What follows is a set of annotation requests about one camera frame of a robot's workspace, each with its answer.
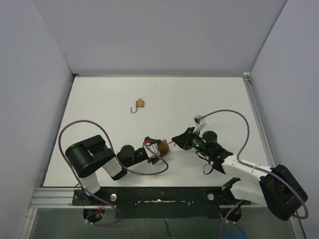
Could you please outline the large brass padlock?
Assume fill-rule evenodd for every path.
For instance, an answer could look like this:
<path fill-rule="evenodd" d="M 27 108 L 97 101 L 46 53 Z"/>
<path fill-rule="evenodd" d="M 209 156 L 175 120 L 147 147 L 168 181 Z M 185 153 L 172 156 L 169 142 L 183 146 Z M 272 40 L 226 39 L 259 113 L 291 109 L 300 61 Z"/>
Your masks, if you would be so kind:
<path fill-rule="evenodd" d="M 157 146 L 161 156 L 165 156 L 170 153 L 169 143 L 166 139 L 161 140 L 159 143 L 157 143 Z"/>

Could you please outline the small brass padlock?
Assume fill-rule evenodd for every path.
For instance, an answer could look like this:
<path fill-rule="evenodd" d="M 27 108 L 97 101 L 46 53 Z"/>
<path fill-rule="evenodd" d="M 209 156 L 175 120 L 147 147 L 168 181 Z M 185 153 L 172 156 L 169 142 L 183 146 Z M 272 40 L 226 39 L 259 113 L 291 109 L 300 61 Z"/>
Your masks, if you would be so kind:
<path fill-rule="evenodd" d="M 139 108 L 144 108 L 144 107 L 145 107 L 145 101 L 142 98 L 139 98 L 136 101 L 135 108 L 133 107 L 130 108 L 130 112 L 135 114 Z"/>

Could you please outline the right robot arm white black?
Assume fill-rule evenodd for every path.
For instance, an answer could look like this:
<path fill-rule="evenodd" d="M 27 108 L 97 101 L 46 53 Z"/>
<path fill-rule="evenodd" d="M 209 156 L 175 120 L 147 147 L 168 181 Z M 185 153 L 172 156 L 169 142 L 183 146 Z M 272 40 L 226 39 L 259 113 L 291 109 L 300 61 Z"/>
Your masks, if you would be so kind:
<path fill-rule="evenodd" d="M 244 199 L 266 205 L 277 218 L 286 221 L 308 200 L 308 195 L 289 169 L 258 166 L 252 162 L 238 160 L 217 142 L 217 134 L 206 131 L 203 135 L 189 127 L 172 141 L 183 150 L 194 149 L 203 155 L 216 171 L 232 175 L 236 182 L 223 189 L 222 198 L 232 204 Z"/>

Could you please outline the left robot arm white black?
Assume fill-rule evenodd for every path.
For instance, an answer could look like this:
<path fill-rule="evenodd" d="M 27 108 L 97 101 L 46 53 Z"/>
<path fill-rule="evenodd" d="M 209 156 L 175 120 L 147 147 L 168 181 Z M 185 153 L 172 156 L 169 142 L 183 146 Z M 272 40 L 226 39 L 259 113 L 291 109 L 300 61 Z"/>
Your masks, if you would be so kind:
<path fill-rule="evenodd" d="M 71 145 L 66 149 L 65 155 L 86 189 L 84 199 L 91 205 L 100 202 L 102 197 L 96 174 L 98 169 L 104 169 L 112 180 L 117 181 L 126 176 L 127 168 L 133 165 L 143 161 L 156 164 L 159 161 L 145 146 L 134 149 L 131 145 L 124 145 L 115 154 L 101 135 Z"/>

